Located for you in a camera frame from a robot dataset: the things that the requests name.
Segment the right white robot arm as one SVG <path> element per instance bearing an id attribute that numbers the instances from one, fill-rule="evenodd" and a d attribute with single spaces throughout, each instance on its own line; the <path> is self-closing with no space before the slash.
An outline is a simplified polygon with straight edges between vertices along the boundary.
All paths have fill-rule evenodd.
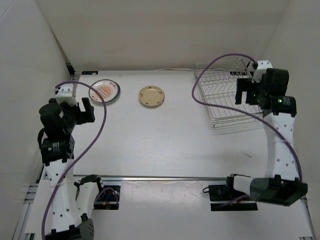
<path id="1" fill-rule="evenodd" d="M 235 103 L 257 105 L 267 137 L 267 164 L 264 177 L 232 174 L 227 177 L 224 193 L 230 200 L 246 194 L 256 202 L 290 206 L 308 192 L 302 181 L 298 156 L 293 149 L 296 100 L 287 96 L 289 72 L 268 67 L 256 70 L 253 78 L 237 80 Z"/>

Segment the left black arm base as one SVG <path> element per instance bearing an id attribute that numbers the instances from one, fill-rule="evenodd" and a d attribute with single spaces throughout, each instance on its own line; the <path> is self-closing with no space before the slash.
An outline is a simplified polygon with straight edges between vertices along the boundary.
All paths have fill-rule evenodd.
<path id="1" fill-rule="evenodd" d="M 104 187 L 112 188 L 117 195 L 118 201 L 116 201 L 115 193 L 112 190 L 106 190 L 94 203 L 94 210 L 118 210 L 120 206 L 120 185 L 107 185 Z"/>

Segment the orange sunburst plate green rim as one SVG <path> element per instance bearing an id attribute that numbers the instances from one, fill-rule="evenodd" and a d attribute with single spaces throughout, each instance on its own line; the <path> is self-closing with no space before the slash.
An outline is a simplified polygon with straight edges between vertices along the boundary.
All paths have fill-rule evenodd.
<path id="1" fill-rule="evenodd" d="M 103 100 L 101 100 L 101 98 L 95 91 L 93 91 L 92 89 L 88 90 L 90 99 L 97 104 L 102 104 L 103 102 L 105 102 L 106 104 L 113 103 L 119 98 L 121 94 L 120 85 L 111 79 L 98 80 L 94 82 L 91 87 L 102 96 Z"/>

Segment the cream plate floral print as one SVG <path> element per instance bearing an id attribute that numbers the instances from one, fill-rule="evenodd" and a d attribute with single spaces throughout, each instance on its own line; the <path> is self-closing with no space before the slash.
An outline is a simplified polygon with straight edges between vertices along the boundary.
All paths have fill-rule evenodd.
<path id="1" fill-rule="evenodd" d="M 139 91 L 138 100 L 147 108 L 156 108 L 164 102 L 165 92 L 158 86 L 148 85 Z"/>

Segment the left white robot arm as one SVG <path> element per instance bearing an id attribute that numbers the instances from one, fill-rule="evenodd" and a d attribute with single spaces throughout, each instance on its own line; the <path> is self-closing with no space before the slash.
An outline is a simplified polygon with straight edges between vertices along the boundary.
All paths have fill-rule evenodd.
<path id="1" fill-rule="evenodd" d="M 74 100 L 51 98 L 39 110 L 43 128 L 37 140 L 51 192 L 41 222 L 43 240 L 92 240 L 95 236 L 91 214 L 95 200 L 105 194 L 102 179 L 91 174 L 75 180 L 73 173 L 77 160 L 72 131 L 95 121 L 90 100 L 84 97 L 82 103 L 84 111 Z"/>

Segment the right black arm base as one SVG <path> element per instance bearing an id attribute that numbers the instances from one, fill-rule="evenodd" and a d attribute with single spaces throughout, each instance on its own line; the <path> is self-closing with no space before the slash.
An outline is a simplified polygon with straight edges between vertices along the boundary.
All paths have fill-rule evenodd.
<path id="1" fill-rule="evenodd" d="M 244 193 L 229 190 L 225 184 L 208 185 L 202 189 L 209 195 L 211 212 L 248 212 L 257 211 L 257 203 Z"/>

